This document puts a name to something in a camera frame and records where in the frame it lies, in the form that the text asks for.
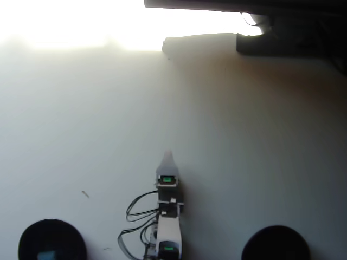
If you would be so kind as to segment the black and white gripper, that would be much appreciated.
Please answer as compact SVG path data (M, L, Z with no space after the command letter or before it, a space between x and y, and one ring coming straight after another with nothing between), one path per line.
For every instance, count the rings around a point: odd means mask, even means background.
M184 209L184 195L179 170L172 151L166 151L156 169L158 208L163 217L179 217Z

